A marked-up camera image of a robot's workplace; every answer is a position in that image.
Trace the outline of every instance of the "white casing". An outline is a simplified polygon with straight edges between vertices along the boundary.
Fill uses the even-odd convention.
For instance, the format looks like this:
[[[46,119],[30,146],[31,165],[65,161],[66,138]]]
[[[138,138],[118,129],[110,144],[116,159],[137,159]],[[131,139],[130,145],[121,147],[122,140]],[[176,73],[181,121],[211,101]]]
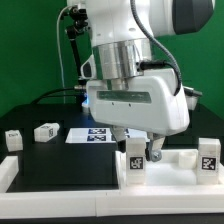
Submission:
[[[149,25],[150,1],[136,2],[139,17],[152,34]],[[91,27],[92,47],[126,40],[145,38],[136,24],[130,0],[86,0],[86,10]]]
[[[172,4],[173,0],[139,0],[136,2],[138,16],[152,35],[175,34]],[[86,8],[93,47],[145,38],[132,16],[130,0],[67,0],[67,5]]]
[[[155,37],[175,35],[173,0],[150,0],[149,23]]]
[[[183,88],[174,96],[177,82],[172,69],[146,71],[144,76],[128,79],[128,91],[148,92],[151,103],[100,100],[97,92],[106,91],[105,81],[87,83],[90,110],[95,121],[146,132],[173,135],[189,124]]]

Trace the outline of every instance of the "white robot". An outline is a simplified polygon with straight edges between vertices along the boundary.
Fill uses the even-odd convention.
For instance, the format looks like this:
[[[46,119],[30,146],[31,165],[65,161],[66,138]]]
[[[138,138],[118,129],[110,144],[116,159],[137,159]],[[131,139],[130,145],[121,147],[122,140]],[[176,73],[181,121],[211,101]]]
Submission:
[[[81,67],[88,79],[90,110],[124,151],[124,128],[148,133],[148,160],[161,159],[165,136],[189,124],[186,94],[172,54],[154,37],[200,30],[212,16],[215,0],[68,0],[77,34],[88,28],[93,54]],[[152,45],[170,59],[156,61]]]

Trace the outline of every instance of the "white box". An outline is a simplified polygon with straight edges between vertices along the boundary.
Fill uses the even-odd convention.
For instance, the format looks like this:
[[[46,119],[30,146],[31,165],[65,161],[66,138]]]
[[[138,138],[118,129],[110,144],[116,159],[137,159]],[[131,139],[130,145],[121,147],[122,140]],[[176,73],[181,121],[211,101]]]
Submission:
[[[35,142],[48,142],[58,134],[60,126],[57,123],[46,123],[34,129]]]
[[[126,139],[126,183],[145,184],[145,138]]]
[[[198,184],[218,184],[221,144],[218,139],[200,138],[198,148]]]
[[[9,152],[23,150],[22,136],[18,130],[6,131],[5,138]]]

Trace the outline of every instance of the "white block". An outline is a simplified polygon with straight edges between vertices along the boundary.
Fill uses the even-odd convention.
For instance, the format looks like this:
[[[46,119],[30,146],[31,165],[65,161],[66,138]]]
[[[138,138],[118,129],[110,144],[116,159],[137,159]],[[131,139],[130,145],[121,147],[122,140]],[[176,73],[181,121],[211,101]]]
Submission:
[[[197,165],[197,154],[194,151],[179,153],[179,167],[182,169],[194,169]]]
[[[23,150],[22,136],[18,130],[6,131],[5,138],[9,152]]]
[[[145,138],[126,139],[126,184],[145,184]]]
[[[34,129],[35,142],[48,142],[58,134],[60,126],[57,123],[46,123]]]
[[[218,139],[200,138],[198,148],[198,184],[218,184],[221,144]]]
[[[0,165],[0,193],[7,191],[18,171],[18,157],[6,157]]]

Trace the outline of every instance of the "green wall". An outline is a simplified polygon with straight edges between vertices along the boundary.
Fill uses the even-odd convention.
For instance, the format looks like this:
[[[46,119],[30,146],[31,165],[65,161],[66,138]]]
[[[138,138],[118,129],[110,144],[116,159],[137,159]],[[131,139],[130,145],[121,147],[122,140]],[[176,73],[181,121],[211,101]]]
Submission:
[[[200,102],[224,118],[224,1],[197,33],[159,38],[181,68],[183,83],[203,92]]]
[[[66,0],[0,0],[0,116],[61,87],[56,21],[65,6]],[[61,45],[65,83],[73,86],[76,69],[63,32],[68,24],[72,24],[69,18],[60,24]],[[86,50],[81,51],[81,57],[86,59]]]
[[[0,116],[61,87],[56,20],[65,5],[65,0],[0,0]],[[200,32],[160,40],[177,58],[184,85],[202,91],[201,103],[224,118],[223,12],[224,1],[216,0],[215,14]],[[69,18],[61,23],[66,86],[76,83],[71,48],[63,32],[69,23]],[[90,48],[87,36],[79,43],[84,61]]]

